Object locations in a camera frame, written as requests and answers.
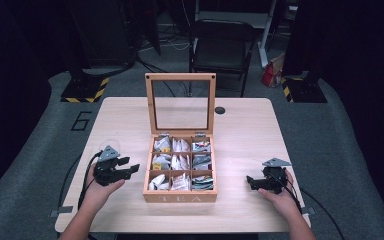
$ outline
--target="person's left hand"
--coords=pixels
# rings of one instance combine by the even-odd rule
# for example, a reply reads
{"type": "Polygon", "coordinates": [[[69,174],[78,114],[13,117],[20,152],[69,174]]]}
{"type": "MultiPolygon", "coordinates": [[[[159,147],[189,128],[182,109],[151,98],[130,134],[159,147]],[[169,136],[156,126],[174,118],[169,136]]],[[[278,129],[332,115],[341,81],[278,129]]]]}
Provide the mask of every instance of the person's left hand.
{"type": "Polygon", "coordinates": [[[124,185],[125,180],[121,179],[115,183],[112,183],[108,186],[101,186],[94,180],[93,171],[95,169],[96,163],[92,164],[89,169],[89,173],[87,176],[86,186],[89,185],[91,181],[93,181],[89,188],[86,190],[86,195],[82,203],[82,208],[87,207],[90,210],[94,210],[98,212],[104,204],[107,202],[108,197],[121,186],[124,185]]]}

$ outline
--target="tea bag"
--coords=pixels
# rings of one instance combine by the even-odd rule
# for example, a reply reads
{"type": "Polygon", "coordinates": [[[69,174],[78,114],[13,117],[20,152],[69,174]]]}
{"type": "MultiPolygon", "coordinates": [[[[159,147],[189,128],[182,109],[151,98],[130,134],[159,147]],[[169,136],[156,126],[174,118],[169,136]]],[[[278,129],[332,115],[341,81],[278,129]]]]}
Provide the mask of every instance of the tea bag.
{"type": "Polygon", "coordinates": [[[193,152],[211,152],[210,141],[201,141],[192,143],[193,152]]]}
{"type": "Polygon", "coordinates": [[[156,152],[171,152],[170,139],[166,136],[154,142],[154,150],[156,152]]]}
{"type": "Polygon", "coordinates": [[[189,155],[186,155],[186,158],[184,158],[182,155],[180,155],[180,169],[181,170],[189,170],[190,169],[189,155]]]}
{"type": "Polygon", "coordinates": [[[161,185],[161,183],[163,183],[165,180],[165,175],[164,174],[160,174],[158,176],[156,176],[154,179],[152,179],[152,181],[149,183],[149,190],[157,190],[158,189],[158,186],[161,185]]]}
{"type": "Polygon", "coordinates": [[[173,154],[173,157],[171,157],[171,169],[173,170],[179,170],[180,168],[180,162],[179,159],[175,154],[173,154]]]}
{"type": "Polygon", "coordinates": [[[160,154],[155,155],[152,159],[152,170],[169,170],[170,169],[170,155],[160,154]]]}
{"type": "Polygon", "coordinates": [[[171,190],[189,190],[190,189],[190,178],[183,173],[177,177],[171,177],[172,185],[171,190]]]}
{"type": "Polygon", "coordinates": [[[209,170],[211,169],[211,156],[210,155],[195,155],[192,163],[194,170],[209,170]]]}
{"type": "Polygon", "coordinates": [[[189,144],[184,139],[180,139],[180,145],[182,146],[182,152],[189,152],[191,150],[189,144]]]}
{"type": "Polygon", "coordinates": [[[192,178],[192,189],[194,190],[212,190],[213,188],[214,184],[211,176],[199,176],[192,178]]]}

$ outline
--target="black cable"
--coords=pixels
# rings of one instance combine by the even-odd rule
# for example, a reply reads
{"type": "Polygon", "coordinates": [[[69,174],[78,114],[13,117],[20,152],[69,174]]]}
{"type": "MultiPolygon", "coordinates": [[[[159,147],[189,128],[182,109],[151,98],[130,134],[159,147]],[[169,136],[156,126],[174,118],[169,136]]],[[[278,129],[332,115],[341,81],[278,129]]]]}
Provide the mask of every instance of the black cable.
{"type": "Polygon", "coordinates": [[[330,218],[330,220],[332,221],[333,225],[335,225],[335,228],[336,230],[338,231],[339,235],[341,236],[341,239],[345,240],[345,237],[344,235],[342,234],[342,231],[341,229],[339,228],[338,224],[336,223],[335,219],[333,219],[332,215],[327,211],[327,209],[325,207],[323,207],[323,205],[313,196],[311,195],[309,192],[307,192],[306,190],[304,190],[303,188],[299,188],[301,190],[301,192],[307,194],[307,196],[309,196],[311,199],[313,199],[319,206],[321,209],[323,209],[323,211],[327,214],[327,216],[330,218]]]}
{"type": "Polygon", "coordinates": [[[272,176],[278,183],[280,183],[280,185],[282,185],[282,187],[289,193],[291,194],[291,197],[292,199],[294,200],[295,204],[297,205],[297,208],[299,210],[299,212],[302,214],[302,209],[301,209],[301,203],[299,202],[297,196],[295,196],[291,190],[289,190],[289,188],[287,188],[287,186],[285,186],[285,184],[283,184],[279,179],[277,179],[276,177],[273,176],[273,174],[269,173],[270,176],[272,176]]]}
{"type": "Polygon", "coordinates": [[[80,160],[82,155],[80,154],[78,158],[71,164],[70,168],[68,169],[67,173],[65,174],[64,181],[62,182],[61,190],[60,190],[60,195],[58,198],[58,208],[62,207],[62,195],[64,194],[64,189],[65,189],[65,184],[67,183],[68,176],[70,175],[71,170],[73,169],[74,165],[80,160]]]}
{"type": "Polygon", "coordinates": [[[87,182],[87,175],[89,174],[89,169],[90,169],[90,166],[92,165],[92,162],[95,158],[101,156],[102,154],[102,150],[99,151],[98,153],[96,153],[95,155],[93,155],[93,157],[90,159],[88,165],[87,165],[87,168],[86,168],[86,172],[85,172],[85,177],[83,179],[83,185],[82,185],[82,191],[80,193],[80,196],[79,196],[79,201],[78,201],[78,204],[77,204],[77,210],[80,209],[80,206],[82,205],[82,202],[83,202],[83,199],[85,198],[85,194],[86,194],[86,182],[87,182]]]}

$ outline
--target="wooden box compartment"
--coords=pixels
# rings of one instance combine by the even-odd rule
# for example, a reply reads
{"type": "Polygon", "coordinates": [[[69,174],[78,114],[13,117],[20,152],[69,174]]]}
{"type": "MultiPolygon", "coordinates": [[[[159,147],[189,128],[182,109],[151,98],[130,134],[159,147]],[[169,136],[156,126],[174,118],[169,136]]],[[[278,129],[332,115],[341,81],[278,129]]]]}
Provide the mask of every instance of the wooden box compartment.
{"type": "Polygon", "coordinates": [[[145,201],[148,203],[215,202],[217,176],[212,137],[215,74],[150,73],[145,75],[145,79],[152,131],[143,187],[145,201]],[[164,96],[164,93],[157,92],[164,92],[164,86],[161,84],[167,88],[182,85],[192,88],[196,86],[200,96],[177,97],[175,94],[164,96]],[[173,142],[180,140],[187,143],[189,148],[174,149],[173,142]],[[170,148],[156,147],[156,142],[159,141],[169,142],[170,148]],[[181,157],[186,160],[183,164],[179,163],[181,157]],[[161,160],[163,164],[153,163],[156,158],[165,160],[161,160]],[[161,189],[156,189],[157,186],[154,183],[157,183],[161,189]]]}

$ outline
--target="red bag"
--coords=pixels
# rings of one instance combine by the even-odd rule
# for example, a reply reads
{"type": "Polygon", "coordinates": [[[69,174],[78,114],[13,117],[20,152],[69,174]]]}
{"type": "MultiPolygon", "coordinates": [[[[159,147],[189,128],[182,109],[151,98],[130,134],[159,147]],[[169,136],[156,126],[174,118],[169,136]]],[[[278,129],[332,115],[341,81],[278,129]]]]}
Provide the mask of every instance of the red bag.
{"type": "Polygon", "coordinates": [[[282,53],[278,57],[273,58],[266,65],[264,69],[263,76],[261,77],[261,82],[267,87],[276,87],[280,83],[282,78],[282,68],[283,60],[285,59],[285,54],[282,53]]]}

